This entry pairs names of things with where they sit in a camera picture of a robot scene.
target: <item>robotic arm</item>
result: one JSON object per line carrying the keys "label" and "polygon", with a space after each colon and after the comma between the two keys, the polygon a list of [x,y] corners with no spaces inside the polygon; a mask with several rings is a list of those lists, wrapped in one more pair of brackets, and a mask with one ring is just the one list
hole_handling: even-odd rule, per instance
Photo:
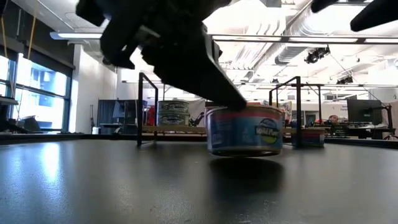
{"label": "robotic arm", "polygon": [[[365,2],[365,0],[348,0],[349,2]],[[319,12],[338,0],[313,0],[311,10]],[[398,1],[373,0],[352,21],[351,30],[361,31],[398,20]]]}
{"label": "robotic arm", "polygon": [[234,110],[246,106],[218,65],[219,46],[202,20],[231,0],[80,0],[76,14],[96,26],[109,19],[101,37],[106,62],[134,69],[136,48],[166,84]]}

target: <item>can lid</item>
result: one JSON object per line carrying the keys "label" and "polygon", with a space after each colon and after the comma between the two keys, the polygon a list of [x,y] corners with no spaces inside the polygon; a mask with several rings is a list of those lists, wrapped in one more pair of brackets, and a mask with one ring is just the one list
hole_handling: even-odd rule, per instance
{"label": "can lid", "polygon": [[185,100],[160,100],[159,103],[189,103]]}
{"label": "can lid", "polygon": [[[282,111],[280,109],[278,109],[277,107],[275,107],[275,106],[269,106],[269,105],[247,105],[246,109],[248,109],[248,108],[271,109],[271,110],[274,110],[274,111],[282,114]],[[218,110],[228,110],[228,108],[225,107],[225,106],[224,107],[213,108],[213,109],[209,110],[209,112],[207,112],[207,114],[214,113],[215,111],[218,111]]]}

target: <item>ceiling light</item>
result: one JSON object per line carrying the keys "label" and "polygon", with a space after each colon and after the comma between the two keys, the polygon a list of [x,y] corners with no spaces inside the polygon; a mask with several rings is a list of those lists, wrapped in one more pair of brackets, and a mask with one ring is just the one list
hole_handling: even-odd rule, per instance
{"label": "ceiling light", "polygon": [[357,38],[350,37],[291,37],[289,39],[293,42],[317,42],[317,43],[335,43],[335,42],[344,42],[344,43],[352,43],[356,42]]}
{"label": "ceiling light", "polygon": [[308,52],[308,56],[304,59],[304,62],[306,62],[307,64],[316,63],[328,54],[330,54],[329,46],[320,47],[315,49],[314,51]]}
{"label": "ceiling light", "polygon": [[342,78],[341,80],[337,80],[337,85],[345,85],[345,84],[350,84],[353,83],[353,77],[352,76],[347,76],[345,78]]}
{"label": "ceiling light", "polygon": [[398,43],[398,38],[368,38],[365,43]]}
{"label": "ceiling light", "polygon": [[99,40],[102,36],[100,33],[58,33],[51,32],[51,38],[54,40],[70,40],[70,39],[91,39]]}
{"label": "ceiling light", "polygon": [[232,42],[278,42],[281,37],[278,36],[256,36],[256,35],[224,35],[224,34],[211,34],[215,41],[232,41]]}

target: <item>window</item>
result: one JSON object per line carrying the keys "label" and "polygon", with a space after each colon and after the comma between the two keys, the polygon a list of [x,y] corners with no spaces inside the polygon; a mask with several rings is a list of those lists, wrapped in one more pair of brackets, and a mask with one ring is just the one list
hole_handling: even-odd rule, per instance
{"label": "window", "polygon": [[0,56],[0,79],[1,80],[7,80],[8,63],[9,63],[9,60],[6,57]]}
{"label": "window", "polygon": [[65,96],[67,76],[19,57],[17,84]]}
{"label": "window", "polygon": [[12,118],[35,116],[42,129],[62,129],[63,98],[18,88],[16,90],[16,100],[20,105],[14,108]]}
{"label": "window", "polygon": [[5,96],[6,95],[6,85],[0,83],[0,96]]}

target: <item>computer monitor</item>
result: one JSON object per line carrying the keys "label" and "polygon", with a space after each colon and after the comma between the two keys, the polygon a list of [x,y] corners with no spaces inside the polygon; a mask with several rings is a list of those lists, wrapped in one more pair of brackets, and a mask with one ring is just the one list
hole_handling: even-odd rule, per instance
{"label": "computer monitor", "polygon": [[379,100],[347,100],[348,121],[381,124],[381,106],[382,103]]}

